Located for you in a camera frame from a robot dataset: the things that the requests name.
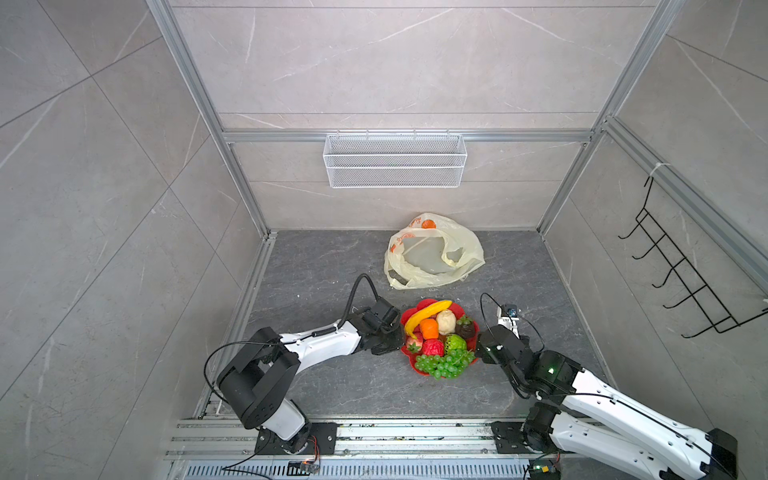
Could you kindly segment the red flower-shaped plastic plate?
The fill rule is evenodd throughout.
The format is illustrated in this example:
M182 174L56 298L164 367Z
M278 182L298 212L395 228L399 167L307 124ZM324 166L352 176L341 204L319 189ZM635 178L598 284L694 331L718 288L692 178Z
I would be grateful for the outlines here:
M409 319L409 317L410 317L412 314L416 313L418 310L420 310L420 309L422 309L422 308L426 307L427 305L430 305L430 304L432 304L432 303L434 303L434 302L437 302L437 301L442 301L442 300L435 300L435 299L425 299L425 300L421 300L421 301L420 301L420 302L419 302L419 303L418 303L418 304L417 304L415 307L412 307L412 308L409 308L409 309L407 309L407 310L406 310L406 311L405 311L405 312L404 312L404 313L403 313L403 314L400 316L400 324L402 325L403 329L404 329L404 325L405 325L405 323L407 322L407 320ZM466 312L465 312L465 310L464 310L464 309L463 309L463 308L462 308L462 307L461 307L461 306L460 306L458 303L456 303L456 302L454 302L454 301L452 301L452 302L453 302L453 304L450 306L450 308L449 308L449 309L450 309L450 310L452 310L452 311L454 312L454 314L456 315L456 318L457 318L457 320L458 320L459 318L461 318L463 315L467 315L467 314L466 314ZM472 339L470 339L470 340L466 340L466 342L467 342L467 347L468 347L468 349L467 349L467 350L469 350L469 351L472 351L474 354L475 354L475 347L476 347L476 341L477 341L477 337L478 337L478 335L479 335L479 326L477 325L477 323L476 323L476 322L475 322L475 330L476 330L476 335L475 335L475 337L474 337L474 338L472 338ZM416 327L416 329L414 330L414 333L415 333L415 332L420 332L420 330L419 330L419 326L417 326L417 327ZM444 340L445 340L445 338L446 338L447 336L439 335L439 338L438 338L438 339L444 343ZM407 338L408 338L408 337L409 337L409 336L408 336L408 335L405 333L405 344L404 344L404 346L401 348L401 352L402 352L402 353L403 353L403 354L404 354L404 355L405 355L405 356L408 358L408 360L409 360L409 363L410 363L410 366L411 366L411 368L412 368L412 369L413 369L413 370L414 370L416 373L418 373L419 375L422 375L422 376L430 376L430 375L427 375L427 374L424 374L424 373L420 373L420 372L418 372L418 371L417 371L417 370L414 368L414 363L415 363L416 357L417 357L417 356L419 356L419 355L422 355L422 354L420 353L419 355L409 355L409 354L407 353L407 351L406 351L406 348L405 348L405 345L406 345L406 340L407 340Z

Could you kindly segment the fake dark brown fruit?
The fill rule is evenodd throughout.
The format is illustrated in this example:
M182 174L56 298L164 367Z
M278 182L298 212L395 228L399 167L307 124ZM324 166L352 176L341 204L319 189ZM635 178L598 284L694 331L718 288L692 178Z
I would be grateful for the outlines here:
M476 335L475 322L467 315L463 315L456 321L455 334L464 340L474 338Z

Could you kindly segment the fake orange fruit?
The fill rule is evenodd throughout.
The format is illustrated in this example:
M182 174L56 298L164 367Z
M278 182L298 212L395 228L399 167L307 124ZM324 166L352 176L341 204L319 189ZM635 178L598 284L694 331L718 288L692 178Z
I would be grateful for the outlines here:
M439 325L434 318L427 318L420 322L419 330L424 340L433 340L439 338Z

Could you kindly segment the fake yellow banana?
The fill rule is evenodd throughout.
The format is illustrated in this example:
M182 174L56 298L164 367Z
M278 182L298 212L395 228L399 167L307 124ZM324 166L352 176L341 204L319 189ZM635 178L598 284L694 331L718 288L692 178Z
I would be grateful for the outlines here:
M449 309L452 304L453 302L451 300L442 300L418 310L416 313L412 314L405 323L405 333L410 337L415 337L414 330L423 320Z

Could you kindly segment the fake green grape bunch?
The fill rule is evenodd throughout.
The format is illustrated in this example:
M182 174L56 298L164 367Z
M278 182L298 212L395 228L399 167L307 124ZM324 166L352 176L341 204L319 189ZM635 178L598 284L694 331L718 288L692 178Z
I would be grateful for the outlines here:
M419 355L414 368L436 379L455 379L475 360L475 354L469 350L450 350L443 356Z

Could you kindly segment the fake cream garlic bulb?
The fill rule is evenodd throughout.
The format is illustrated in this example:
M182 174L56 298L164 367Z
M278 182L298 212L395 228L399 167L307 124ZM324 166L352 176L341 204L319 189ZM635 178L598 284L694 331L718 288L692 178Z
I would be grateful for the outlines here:
M443 336L453 334L456 329L457 318L454 312L446 309L437 314L435 318L438 326L438 333Z

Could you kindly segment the cream translucent plastic bag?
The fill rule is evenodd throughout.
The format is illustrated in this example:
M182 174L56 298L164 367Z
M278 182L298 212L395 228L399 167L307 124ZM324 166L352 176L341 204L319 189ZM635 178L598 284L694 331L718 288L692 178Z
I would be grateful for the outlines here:
M473 231L450 218L422 213L390 237L384 273L396 290L429 289L462 281L484 264Z

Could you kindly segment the fake red strawberry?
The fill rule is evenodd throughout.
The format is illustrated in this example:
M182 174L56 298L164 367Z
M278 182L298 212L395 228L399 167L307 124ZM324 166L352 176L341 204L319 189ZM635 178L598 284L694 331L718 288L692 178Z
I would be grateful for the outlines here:
M420 332L415 332L406 340L406 351L409 355L419 355L422 352L424 339Z

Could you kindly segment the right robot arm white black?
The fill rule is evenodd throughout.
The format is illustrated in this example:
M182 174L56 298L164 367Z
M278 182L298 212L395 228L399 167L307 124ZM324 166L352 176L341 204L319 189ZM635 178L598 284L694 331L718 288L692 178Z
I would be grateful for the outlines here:
M559 352L533 351L526 337L504 325L478 335L475 355L500 366L514 392L535 401L520 426L493 423L501 442L545 455L579 454L638 479L738 476L732 435L662 415Z

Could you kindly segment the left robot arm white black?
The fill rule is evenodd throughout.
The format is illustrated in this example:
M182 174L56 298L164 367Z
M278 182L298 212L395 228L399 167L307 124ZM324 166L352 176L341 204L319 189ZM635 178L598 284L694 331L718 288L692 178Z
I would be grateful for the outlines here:
M400 311L383 298L371 307L347 311L343 318L319 329L278 334L258 330L239 343L241 349L221 369L215 386L246 429L266 429L297 453L311 436L311 423L286 398L294 377L315 365L369 351L384 355L405 344Z

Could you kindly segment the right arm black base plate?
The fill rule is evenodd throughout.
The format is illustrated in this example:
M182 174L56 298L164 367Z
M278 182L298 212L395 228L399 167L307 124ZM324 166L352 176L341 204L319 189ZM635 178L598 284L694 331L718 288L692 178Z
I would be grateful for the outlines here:
M495 421L490 424L492 438L499 454L524 454L538 452L528 439L524 422Z

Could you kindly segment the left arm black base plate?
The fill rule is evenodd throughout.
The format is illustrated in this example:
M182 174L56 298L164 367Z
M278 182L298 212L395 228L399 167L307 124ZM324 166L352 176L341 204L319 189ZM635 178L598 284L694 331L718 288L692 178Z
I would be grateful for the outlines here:
M257 455L310 455L319 451L321 456L335 451L339 425L333 422L311 423L304 427L293 440L282 440L274 432L262 428L257 437L254 452Z

